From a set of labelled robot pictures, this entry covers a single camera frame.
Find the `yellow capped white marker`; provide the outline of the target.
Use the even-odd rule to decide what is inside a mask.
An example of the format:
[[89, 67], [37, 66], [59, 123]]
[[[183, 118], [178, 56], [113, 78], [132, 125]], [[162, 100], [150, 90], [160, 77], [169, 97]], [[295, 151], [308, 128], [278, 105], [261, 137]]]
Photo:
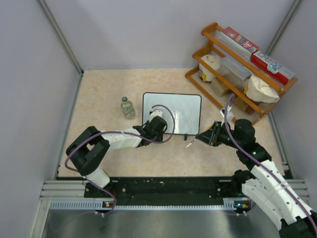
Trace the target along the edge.
[[213, 125], [211, 125], [205, 131], [196, 135], [195, 138], [185, 148], [187, 149], [188, 147], [190, 147], [197, 141], [203, 142], [206, 145], [211, 145], [213, 136], [214, 136]]

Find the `red white foil box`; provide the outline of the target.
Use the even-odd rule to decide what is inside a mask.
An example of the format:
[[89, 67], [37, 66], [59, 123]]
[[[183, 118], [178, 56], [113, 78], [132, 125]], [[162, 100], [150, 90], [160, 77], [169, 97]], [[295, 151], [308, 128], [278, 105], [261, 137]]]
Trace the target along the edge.
[[220, 31], [218, 38], [231, 50], [246, 60], [249, 60], [251, 56], [260, 49], [259, 46], [245, 38], [231, 27], [226, 27]]

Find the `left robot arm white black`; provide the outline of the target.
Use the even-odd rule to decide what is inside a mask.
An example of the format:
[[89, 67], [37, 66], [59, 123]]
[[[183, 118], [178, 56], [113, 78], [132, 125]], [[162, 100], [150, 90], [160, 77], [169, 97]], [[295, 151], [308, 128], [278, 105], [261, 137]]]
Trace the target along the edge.
[[66, 155], [79, 174], [95, 184], [95, 191], [100, 196], [108, 196], [112, 192], [110, 178], [101, 167], [107, 151], [126, 148], [143, 147], [154, 142], [162, 142], [167, 122], [155, 116], [144, 125], [133, 126], [124, 131], [111, 131], [101, 134], [94, 126], [86, 128], [66, 149]]

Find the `red white wrap box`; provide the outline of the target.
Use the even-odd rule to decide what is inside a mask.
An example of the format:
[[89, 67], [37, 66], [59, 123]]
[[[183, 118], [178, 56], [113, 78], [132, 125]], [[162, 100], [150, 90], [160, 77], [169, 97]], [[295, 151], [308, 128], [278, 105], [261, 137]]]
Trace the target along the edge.
[[253, 53], [250, 61], [282, 85], [286, 85], [296, 76], [294, 72], [261, 51]]

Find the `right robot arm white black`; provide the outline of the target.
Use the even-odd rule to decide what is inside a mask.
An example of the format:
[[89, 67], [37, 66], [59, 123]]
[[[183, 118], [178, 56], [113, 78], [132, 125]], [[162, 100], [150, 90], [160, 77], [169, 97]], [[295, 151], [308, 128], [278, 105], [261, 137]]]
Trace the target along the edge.
[[247, 196], [270, 218], [282, 238], [315, 238], [317, 213], [306, 204], [279, 173], [270, 154], [256, 142], [255, 129], [247, 119], [235, 122], [234, 129], [215, 121], [195, 140], [216, 147], [235, 148], [247, 169], [231, 178], [231, 190]]

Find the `grey white box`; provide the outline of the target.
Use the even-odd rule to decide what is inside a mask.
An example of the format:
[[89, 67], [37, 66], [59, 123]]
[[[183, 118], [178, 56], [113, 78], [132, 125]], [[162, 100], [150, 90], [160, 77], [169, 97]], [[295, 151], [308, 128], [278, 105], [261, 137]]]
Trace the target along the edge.
[[251, 73], [248, 69], [230, 57], [221, 59], [218, 73], [223, 77], [230, 76], [234, 79], [234, 82], [239, 83], [246, 82], [251, 77]]

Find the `white cup paper cover right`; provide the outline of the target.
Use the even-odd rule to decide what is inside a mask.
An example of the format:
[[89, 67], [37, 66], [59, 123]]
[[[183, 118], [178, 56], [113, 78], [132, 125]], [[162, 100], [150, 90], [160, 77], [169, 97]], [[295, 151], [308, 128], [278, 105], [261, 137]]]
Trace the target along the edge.
[[278, 93], [270, 85], [254, 74], [249, 78], [244, 93], [255, 102], [276, 103], [280, 99]]

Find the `tan sponge block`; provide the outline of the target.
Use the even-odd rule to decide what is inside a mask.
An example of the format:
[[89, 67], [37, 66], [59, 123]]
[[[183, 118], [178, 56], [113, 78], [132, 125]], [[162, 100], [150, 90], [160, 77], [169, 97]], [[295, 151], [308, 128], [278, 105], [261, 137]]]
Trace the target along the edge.
[[228, 93], [231, 92], [230, 88], [224, 83], [222, 83], [220, 80], [218, 80], [217, 78], [212, 80], [211, 88], [220, 97], [227, 95]]

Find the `white whiteboard black frame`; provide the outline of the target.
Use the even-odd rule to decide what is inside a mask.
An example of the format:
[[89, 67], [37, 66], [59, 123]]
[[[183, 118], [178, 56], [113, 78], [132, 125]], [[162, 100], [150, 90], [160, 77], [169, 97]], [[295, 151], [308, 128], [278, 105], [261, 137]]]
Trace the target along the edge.
[[154, 105], [159, 105], [157, 109], [163, 110], [162, 118], [167, 122], [166, 134], [197, 135], [200, 132], [200, 95], [146, 92], [143, 94], [142, 123], [149, 120]]

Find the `brown block on shelf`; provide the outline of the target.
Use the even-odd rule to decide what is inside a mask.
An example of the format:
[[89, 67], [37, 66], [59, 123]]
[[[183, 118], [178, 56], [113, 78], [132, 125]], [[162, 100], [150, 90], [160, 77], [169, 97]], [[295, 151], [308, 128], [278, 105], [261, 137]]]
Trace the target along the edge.
[[242, 112], [251, 115], [254, 113], [254, 109], [245, 103], [240, 97], [236, 97], [234, 100], [234, 105], [240, 109]]

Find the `clear glass bottle green cap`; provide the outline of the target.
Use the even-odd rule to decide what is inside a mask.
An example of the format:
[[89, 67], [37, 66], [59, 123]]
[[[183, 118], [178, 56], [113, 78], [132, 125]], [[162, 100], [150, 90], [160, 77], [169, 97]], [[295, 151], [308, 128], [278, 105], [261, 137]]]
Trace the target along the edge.
[[133, 103], [130, 100], [128, 100], [127, 97], [122, 97], [120, 106], [123, 115], [127, 119], [133, 119], [135, 117], [135, 109]]

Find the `orange wooden shelf rack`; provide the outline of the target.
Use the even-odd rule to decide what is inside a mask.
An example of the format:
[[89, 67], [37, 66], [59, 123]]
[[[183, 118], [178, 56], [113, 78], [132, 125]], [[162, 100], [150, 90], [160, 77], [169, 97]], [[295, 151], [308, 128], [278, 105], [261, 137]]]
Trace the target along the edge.
[[219, 109], [233, 93], [234, 119], [256, 124], [297, 82], [295, 73], [231, 27], [212, 23], [201, 34], [208, 41], [193, 53], [198, 65], [185, 76]]

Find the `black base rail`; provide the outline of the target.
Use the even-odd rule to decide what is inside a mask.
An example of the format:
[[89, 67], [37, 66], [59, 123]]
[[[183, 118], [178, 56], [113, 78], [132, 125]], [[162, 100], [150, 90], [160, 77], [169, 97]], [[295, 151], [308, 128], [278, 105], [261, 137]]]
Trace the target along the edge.
[[105, 190], [117, 206], [222, 205], [224, 198], [245, 197], [231, 177], [111, 177]]

